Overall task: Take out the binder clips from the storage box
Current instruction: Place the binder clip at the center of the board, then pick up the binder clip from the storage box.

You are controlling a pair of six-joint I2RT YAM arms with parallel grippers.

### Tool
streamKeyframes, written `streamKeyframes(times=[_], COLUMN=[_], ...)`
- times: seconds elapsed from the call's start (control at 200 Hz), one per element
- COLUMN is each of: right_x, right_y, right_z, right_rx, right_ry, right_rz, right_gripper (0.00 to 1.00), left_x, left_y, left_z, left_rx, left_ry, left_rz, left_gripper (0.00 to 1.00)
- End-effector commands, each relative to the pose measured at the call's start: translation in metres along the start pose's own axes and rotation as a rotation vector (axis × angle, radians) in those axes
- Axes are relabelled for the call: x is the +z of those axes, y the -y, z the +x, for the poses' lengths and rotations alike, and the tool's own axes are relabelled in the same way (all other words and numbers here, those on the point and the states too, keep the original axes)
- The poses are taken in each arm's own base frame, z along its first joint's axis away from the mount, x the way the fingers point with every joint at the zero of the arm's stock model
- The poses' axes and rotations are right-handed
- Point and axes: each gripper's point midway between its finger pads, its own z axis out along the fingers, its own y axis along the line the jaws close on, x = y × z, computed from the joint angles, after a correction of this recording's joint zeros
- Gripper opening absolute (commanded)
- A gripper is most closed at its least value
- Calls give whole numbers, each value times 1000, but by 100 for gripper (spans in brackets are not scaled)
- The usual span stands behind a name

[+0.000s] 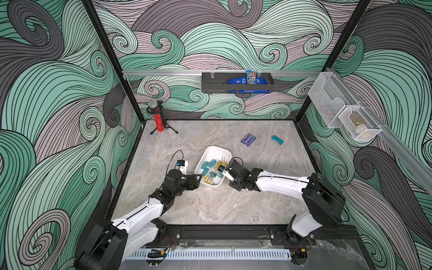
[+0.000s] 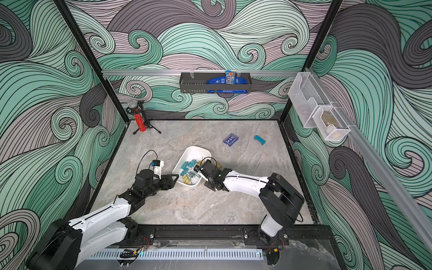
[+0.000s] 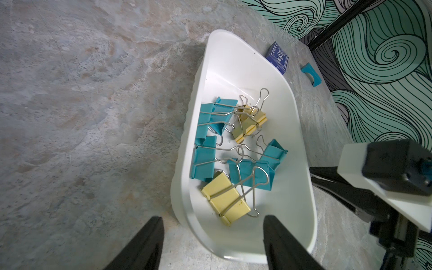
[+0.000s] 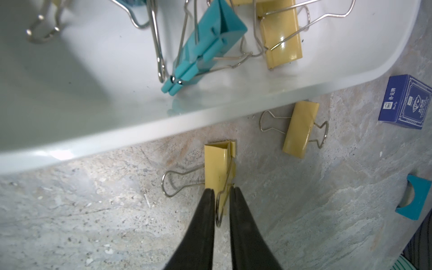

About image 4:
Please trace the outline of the yellow binder clip long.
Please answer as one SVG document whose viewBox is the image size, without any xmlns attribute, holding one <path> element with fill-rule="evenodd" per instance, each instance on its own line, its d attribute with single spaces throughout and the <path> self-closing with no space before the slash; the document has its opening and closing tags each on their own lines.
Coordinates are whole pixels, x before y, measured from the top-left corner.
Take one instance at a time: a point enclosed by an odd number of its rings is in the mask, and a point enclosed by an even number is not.
<svg viewBox="0 0 432 270">
<path fill-rule="evenodd" d="M 319 103 L 310 101 L 299 101 L 295 104 L 294 110 L 290 117 L 277 117 L 271 111 L 266 110 L 262 112 L 259 119 L 259 128 L 261 132 L 268 132 L 271 130 L 277 131 L 285 135 L 285 141 L 282 147 L 282 151 L 291 156 L 299 159 L 304 158 L 306 149 L 309 143 L 315 142 L 317 147 L 321 149 L 326 142 L 329 133 L 328 121 L 323 122 L 321 125 L 315 122 Z M 289 119 L 289 127 L 286 132 L 281 131 L 274 127 L 263 128 L 263 118 L 266 114 L 269 114 L 274 119 Z M 313 127 L 319 129 L 325 128 L 325 133 L 322 140 L 310 139 Z"/>
</svg>

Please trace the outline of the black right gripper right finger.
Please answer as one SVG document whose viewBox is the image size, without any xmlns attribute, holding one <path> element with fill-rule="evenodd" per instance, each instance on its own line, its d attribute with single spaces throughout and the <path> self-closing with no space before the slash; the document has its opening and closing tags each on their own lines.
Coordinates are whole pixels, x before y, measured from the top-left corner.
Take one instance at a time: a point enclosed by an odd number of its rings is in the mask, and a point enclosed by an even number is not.
<svg viewBox="0 0 432 270">
<path fill-rule="evenodd" d="M 239 187 L 230 188 L 229 226 L 234 270 L 280 270 Z"/>
</svg>

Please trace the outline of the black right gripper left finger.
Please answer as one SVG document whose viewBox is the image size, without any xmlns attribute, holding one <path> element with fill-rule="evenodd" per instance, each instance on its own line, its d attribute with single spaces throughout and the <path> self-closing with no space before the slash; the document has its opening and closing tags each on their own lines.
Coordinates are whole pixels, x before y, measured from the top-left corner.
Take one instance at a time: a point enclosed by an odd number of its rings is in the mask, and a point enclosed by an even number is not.
<svg viewBox="0 0 432 270">
<path fill-rule="evenodd" d="M 204 190 L 183 240 L 166 270 L 211 270 L 215 232 L 215 193 Z"/>
</svg>

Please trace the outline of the white plastic storage box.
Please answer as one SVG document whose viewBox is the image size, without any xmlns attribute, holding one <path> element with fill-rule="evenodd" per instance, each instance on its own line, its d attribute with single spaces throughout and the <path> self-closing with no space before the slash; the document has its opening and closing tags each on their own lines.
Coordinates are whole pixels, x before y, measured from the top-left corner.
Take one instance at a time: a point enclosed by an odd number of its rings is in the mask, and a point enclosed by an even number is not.
<svg viewBox="0 0 432 270">
<path fill-rule="evenodd" d="M 1 173 L 139 144 L 287 105 L 382 76 L 402 53 L 420 1 L 319 1 L 303 57 L 263 57 L 205 75 L 175 96 L 157 75 L 151 30 L 111 1 L 72 1 L 63 30 L 28 42 L 42 1 L 1 2 Z"/>
</svg>

